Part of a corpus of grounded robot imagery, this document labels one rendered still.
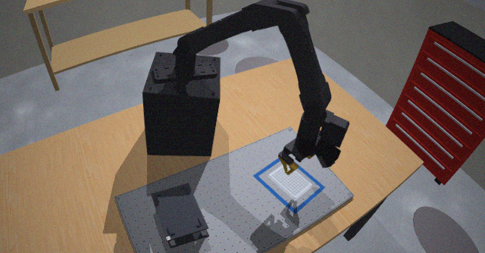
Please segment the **blue tape outline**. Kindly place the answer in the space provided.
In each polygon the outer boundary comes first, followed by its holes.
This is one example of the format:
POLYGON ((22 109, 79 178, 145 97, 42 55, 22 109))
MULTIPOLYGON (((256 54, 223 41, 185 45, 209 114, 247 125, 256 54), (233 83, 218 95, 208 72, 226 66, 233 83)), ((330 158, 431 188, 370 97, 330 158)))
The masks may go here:
POLYGON ((276 163, 278 163, 280 159, 278 158, 268 166, 266 166, 264 169, 260 170, 257 172, 255 175, 253 175, 254 178, 256 178, 266 189, 268 189, 275 197, 277 197, 284 205, 286 205, 294 214, 296 214, 298 211, 300 211, 304 206, 306 206, 317 194, 319 194, 325 187, 320 184, 313 176, 311 176, 308 172, 306 172, 303 168, 299 166, 298 169, 300 169, 307 177, 309 177, 312 181, 314 181, 317 185, 320 186, 320 188, 313 193, 309 198, 307 198, 303 203, 300 204, 296 209, 294 209, 291 205, 289 205, 283 198, 281 198, 267 183, 265 183, 259 175, 264 173, 266 170, 269 168, 273 167, 276 163))

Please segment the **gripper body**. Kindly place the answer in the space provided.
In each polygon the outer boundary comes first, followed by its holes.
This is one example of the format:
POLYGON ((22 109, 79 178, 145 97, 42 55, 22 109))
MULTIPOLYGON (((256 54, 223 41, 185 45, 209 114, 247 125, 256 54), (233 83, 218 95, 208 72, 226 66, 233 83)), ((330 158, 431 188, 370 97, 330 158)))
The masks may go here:
POLYGON ((301 137, 303 139, 313 140, 313 139, 316 139, 318 136, 316 136, 314 138, 306 138, 306 137, 302 136, 300 134, 299 130, 298 130, 296 138, 293 141, 291 141, 288 144, 286 144, 284 146, 283 150, 278 155, 286 163, 288 163, 288 165, 290 165, 292 162, 294 162, 294 160, 289 156, 290 154, 294 155, 296 157, 295 159, 298 162, 302 162, 302 160, 305 158, 304 155, 302 155, 299 151, 297 151, 298 146, 299 146, 299 141, 300 141, 300 138, 301 137))

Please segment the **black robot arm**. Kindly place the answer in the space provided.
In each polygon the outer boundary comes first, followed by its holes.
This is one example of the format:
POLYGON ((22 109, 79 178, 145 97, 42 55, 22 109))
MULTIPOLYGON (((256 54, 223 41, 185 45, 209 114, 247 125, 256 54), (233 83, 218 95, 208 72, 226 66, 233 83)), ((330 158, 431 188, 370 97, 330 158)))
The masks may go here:
POLYGON ((338 148, 349 122, 326 110, 331 92, 311 40, 306 17, 309 12, 306 4, 291 0, 261 0, 244 7, 180 37, 173 51, 175 65, 153 67, 155 82, 215 77, 214 65, 211 62, 196 63, 196 53, 240 33, 278 26, 299 81, 299 98, 304 110, 299 132, 306 138, 318 136, 313 140, 301 137, 297 151, 306 158, 314 152, 323 168, 331 167, 340 156, 338 148))

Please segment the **white well plate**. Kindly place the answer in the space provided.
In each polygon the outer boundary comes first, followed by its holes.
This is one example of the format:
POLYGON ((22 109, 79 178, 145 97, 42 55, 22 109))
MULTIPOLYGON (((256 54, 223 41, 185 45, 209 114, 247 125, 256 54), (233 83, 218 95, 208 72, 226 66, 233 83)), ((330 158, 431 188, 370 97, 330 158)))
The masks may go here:
POLYGON ((290 175, 285 174, 283 165, 268 174, 268 178, 282 189, 293 201, 296 201, 312 187, 312 184, 296 170, 290 175))

